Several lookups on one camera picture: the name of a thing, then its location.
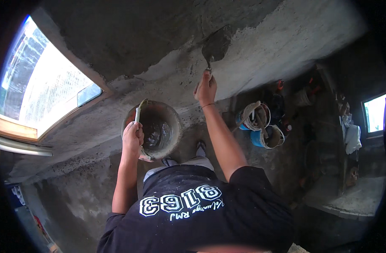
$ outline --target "mortar bucket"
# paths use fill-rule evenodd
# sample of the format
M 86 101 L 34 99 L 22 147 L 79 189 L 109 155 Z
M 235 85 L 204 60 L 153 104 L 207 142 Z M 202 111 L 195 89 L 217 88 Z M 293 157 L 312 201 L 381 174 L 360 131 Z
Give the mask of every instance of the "mortar bucket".
M 135 109 L 132 108 L 121 128 L 121 136 L 125 127 L 135 120 Z M 141 107 L 140 123 L 144 131 L 144 152 L 140 159 L 155 161 L 172 153 L 182 136 L 182 124 L 178 113 L 169 105 L 147 100 Z

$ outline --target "bucket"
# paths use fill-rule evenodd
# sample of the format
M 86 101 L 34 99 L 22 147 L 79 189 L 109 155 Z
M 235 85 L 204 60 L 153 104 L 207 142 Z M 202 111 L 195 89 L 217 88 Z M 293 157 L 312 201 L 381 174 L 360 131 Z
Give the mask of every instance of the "bucket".
M 315 96 L 312 95 L 310 98 L 308 98 L 307 90 L 306 88 L 303 88 L 296 94 L 294 94 L 293 102 L 296 106 L 310 106 L 313 105 L 315 101 Z
M 252 131 L 250 133 L 250 139 L 253 145 L 266 149 L 273 149 L 284 143 L 284 134 L 276 125 L 269 125 L 266 128 L 272 128 L 271 139 L 266 144 L 262 131 Z
M 244 114 L 248 113 L 249 110 L 251 109 L 251 105 L 255 103 L 248 104 L 245 109 L 241 110 L 238 112 L 236 115 L 236 124 L 238 124 L 241 120 Z M 262 121 L 264 127 L 268 126 L 270 124 L 270 110 L 267 107 L 266 104 L 260 104 L 260 106 L 256 109 L 256 111 L 259 111 L 260 113 L 260 120 Z M 251 122 L 251 116 L 247 118 L 240 126 L 239 129 L 241 130 L 252 130 L 252 131 L 260 131 L 261 127 L 260 126 L 255 126 Z
M 125 127 L 135 120 L 135 106 L 132 108 L 121 128 L 121 136 Z M 147 100 L 141 107 L 140 123 L 144 130 L 144 152 L 141 160 L 155 161 L 172 153 L 182 136 L 182 124 L 178 113 L 169 105 Z

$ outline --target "window frame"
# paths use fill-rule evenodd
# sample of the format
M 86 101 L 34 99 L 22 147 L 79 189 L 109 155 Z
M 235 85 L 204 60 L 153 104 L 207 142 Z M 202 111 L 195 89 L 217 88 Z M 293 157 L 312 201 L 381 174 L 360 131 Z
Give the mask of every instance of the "window frame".
M 68 50 L 68 48 L 64 44 L 64 40 L 62 39 L 62 37 L 60 37 L 60 34 L 57 33 L 57 31 L 59 30 L 54 29 L 54 22 L 43 9 L 36 9 L 30 16 L 32 17 L 34 23 L 36 23 L 40 31 L 50 41 L 50 43 L 52 43 L 65 58 L 67 58 L 76 68 L 78 68 L 80 72 L 82 72 L 85 76 L 87 76 L 90 80 L 92 80 L 97 86 L 102 89 L 102 92 L 99 96 L 86 102 L 80 107 L 75 107 L 69 113 L 65 114 L 61 119 L 52 124 L 40 136 L 37 136 L 37 129 L 24 126 L 22 124 L 19 124 L 18 121 L 14 119 L 10 119 L 6 116 L 0 115 L 0 136 L 12 140 L 23 141 L 26 143 L 40 143 L 48 136 L 48 134 L 57 129 L 61 124 L 64 124 L 68 120 L 79 115 L 82 111 L 110 97 L 114 94 L 114 92 L 106 85 L 106 82 L 102 76 L 100 76 L 97 72 L 91 69 L 88 65 L 83 63 L 82 60 L 80 60 L 74 55 L 74 53 Z M 14 42 L 16 39 L 17 35 L 13 38 L 11 43 Z M 10 53 L 12 46 L 13 44 L 9 46 L 8 53 Z
M 381 96 L 383 96 L 385 94 L 386 94 L 386 92 L 382 92 L 380 94 L 377 94 L 377 95 L 375 95 L 373 97 L 370 97 L 370 98 L 365 99 L 365 100 L 360 102 L 360 104 L 362 106 L 362 110 L 363 110 L 364 129 L 365 129 L 365 132 L 366 132 L 366 139 L 373 139 L 373 138 L 383 137 L 384 136 L 384 130 L 378 130 L 378 131 L 371 132 L 371 133 L 368 132 L 368 122 L 367 122 L 366 108 L 364 106 L 364 103 L 369 102 L 371 100 L 374 100 L 376 98 L 379 98 L 379 97 L 381 97 Z

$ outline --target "plastering trowel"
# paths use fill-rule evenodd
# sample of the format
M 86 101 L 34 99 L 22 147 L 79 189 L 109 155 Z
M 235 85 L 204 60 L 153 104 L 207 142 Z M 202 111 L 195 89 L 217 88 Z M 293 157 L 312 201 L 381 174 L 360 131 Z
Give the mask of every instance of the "plastering trowel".
M 226 25 L 216 32 L 212 33 L 204 42 L 201 53 L 207 62 L 206 70 L 211 73 L 211 62 L 216 62 L 224 58 L 226 51 L 232 38 L 232 28 L 230 25 Z M 194 98 L 199 100 L 199 90 L 201 82 L 199 82 L 195 88 Z

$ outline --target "cloth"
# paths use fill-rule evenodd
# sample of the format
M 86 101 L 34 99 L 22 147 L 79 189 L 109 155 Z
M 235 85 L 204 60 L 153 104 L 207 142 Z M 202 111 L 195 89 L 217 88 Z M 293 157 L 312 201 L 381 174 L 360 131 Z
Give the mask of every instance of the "cloth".
M 229 183 L 198 165 L 175 165 L 145 181 L 127 214 L 111 213 L 97 252 L 188 252 L 206 245 L 245 245 L 285 252 L 290 208 L 264 170 L 242 167 Z
M 170 166 L 161 166 L 161 167 L 157 167 L 157 168 L 150 169 L 149 171 L 147 171 L 146 174 L 145 174 L 143 182 L 145 183 L 145 181 L 150 176 L 154 175 L 158 171 L 161 171 L 163 169 L 166 169 L 166 168 L 178 165 L 178 163 L 176 161 L 174 161 L 174 160 L 168 160 L 168 163 L 169 163 Z M 192 158 L 192 159 L 188 160 L 187 162 L 185 162 L 183 164 L 184 165 L 199 165 L 199 166 L 203 166 L 203 167 L 206 167 L 206 168 L 211 169 L 212 171 L 214 171 L 213 165 L 211 164 L 210 160 L 208 158 L 206 158 L 205 156 L 196 156 L 195 158 Z

